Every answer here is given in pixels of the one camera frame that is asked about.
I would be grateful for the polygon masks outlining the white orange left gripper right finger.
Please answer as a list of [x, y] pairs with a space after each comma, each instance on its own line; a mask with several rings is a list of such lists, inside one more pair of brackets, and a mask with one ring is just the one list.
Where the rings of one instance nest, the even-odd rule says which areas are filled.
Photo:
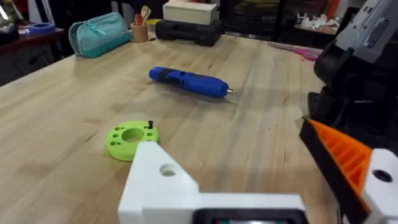
[[338, 203], [338, 223], [397, 223], [397, 156], [305, 119], [300, 139]]

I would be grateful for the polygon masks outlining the bare white left gripper left finger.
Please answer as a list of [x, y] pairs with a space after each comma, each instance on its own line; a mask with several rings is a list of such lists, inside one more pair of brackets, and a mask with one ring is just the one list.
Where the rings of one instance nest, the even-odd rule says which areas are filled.
[[190, 223], [196, 181], [156, 142], [142, 142], [118, 207], [120, 223]]

